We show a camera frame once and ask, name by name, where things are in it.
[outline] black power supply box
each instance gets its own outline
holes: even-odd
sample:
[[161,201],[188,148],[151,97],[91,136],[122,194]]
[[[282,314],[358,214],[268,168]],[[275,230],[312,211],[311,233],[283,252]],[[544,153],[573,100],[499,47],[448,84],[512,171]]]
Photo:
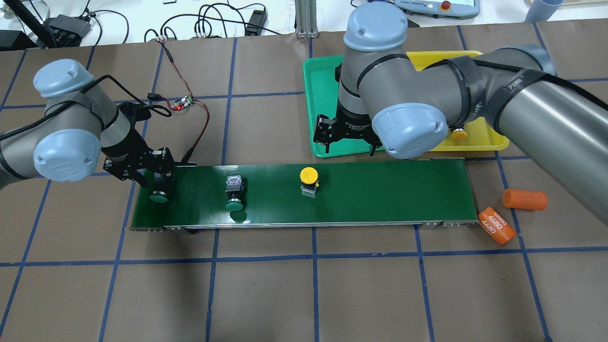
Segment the black power supply box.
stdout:
[[259,36],[267,20],[268,13],[265,10],[254,10],[245,29],[245,36]]

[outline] green button cap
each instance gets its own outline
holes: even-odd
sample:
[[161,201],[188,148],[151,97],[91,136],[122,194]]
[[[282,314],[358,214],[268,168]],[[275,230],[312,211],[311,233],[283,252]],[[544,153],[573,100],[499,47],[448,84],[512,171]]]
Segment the green button cap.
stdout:
[[243,205],[237,201],[228,202],[226,204],[226,210],[228,211],[239,211],[243,208]]
[[167,197],[164,195],[156,194],[150,195],[150,200],[156,203],[166,203],[169,199],[167,199]]

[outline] white floor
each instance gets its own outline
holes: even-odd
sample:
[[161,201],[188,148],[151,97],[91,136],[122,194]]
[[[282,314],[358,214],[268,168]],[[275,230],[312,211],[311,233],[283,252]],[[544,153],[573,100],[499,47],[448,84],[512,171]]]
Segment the white floor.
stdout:
[[[86,0],[45,0],[50,7],[50,15],[57,16],[64,14],[68,16],[78,16],[82,13]],[[353,0],[355,5],[363,4],[366,0]],[[518,23],[523,21],[529,8],[529,0],[480,0],[480,14],[473,19],[457,20],[450,18],[433,19],[426,16],[414,15],[410,19],[421,26],[450,26],[450,25],[470,25],[470,24],[492,24],[492,23]],[[254,2],[254,0],[232,0],[230,4],[241,7]],[[268,8],[267,28],[279,33],[295,32],[295,3],[293,0],[257,0]],[[47,9],[39,0],[34,2],[42,16],[46,16]],[[90,10],[110,9],[123,13],[130,23],[130,34],[128,43],[138,43],[143,41],[143,34],[147,29],[159,30],[162,23],[173,15],[181,13],[195,14],[203,4],[212,4],[213,1],[199,0],[177,0],[174,4],[163,4],[162,0],[91,0]],[[243,17],[247,21],[251,12],[255,8],[243,10]],[[226,19],[239,20],[240,17],[226,6],[220,6],[222,16]],[[354,7],[349,0],[317,0],[317,21],[318,29],[322,31],[342,31],[346,28],[346,23],[350,12]],[[215,16],[210,10],[208,16]],[[592,19],[608,18],[608,4],[589,4],[589,5],[568,5],[562,6],[550,20],[568,19]],[[113,13],[99,13],[97,18],[103,28],[103,36],[99,42],[104,44],[119,44],[125,37],[125,21],[119,15]],[[190,39],[194,36],[195,17],[176,18],[169,22],[169,26],[176,32],[178,39]],[[243,35],[243,26],[240,24],[226,23],[229,37]],[[0,29],[21,30],[21,25],[17,19],[5,19],[0,16]],[[225,36],[221,24],[217,21],[213,23],[213,33]],[[97,23],[92,22],[92,30],[84,38],[81,45],[90,46],[95,44],[99,35]]]

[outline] yellow button cap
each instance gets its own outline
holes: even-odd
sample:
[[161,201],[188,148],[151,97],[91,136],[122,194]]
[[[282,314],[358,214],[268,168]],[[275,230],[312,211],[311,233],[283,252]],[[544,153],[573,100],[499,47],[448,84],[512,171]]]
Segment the yellow button cap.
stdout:
[[300,181],[304,184],[314,184],[319,179],[319,173],[312,167],[305,167],[300,171]]
[[453,141],[464,141],[469,135],[464,130],[454,130],[452,132]]

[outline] orange cylinder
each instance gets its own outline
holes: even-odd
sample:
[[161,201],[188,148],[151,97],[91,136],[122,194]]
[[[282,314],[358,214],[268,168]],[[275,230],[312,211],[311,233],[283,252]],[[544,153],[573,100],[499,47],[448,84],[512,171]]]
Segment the orange cylinder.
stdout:
[[517,235],[515,229],[492,207],[486,208],[477,218],[483,229],[501,246]]
[[507,189],[502,194],[502,204],[513,209],[545,210],[547,194],[542,191]]

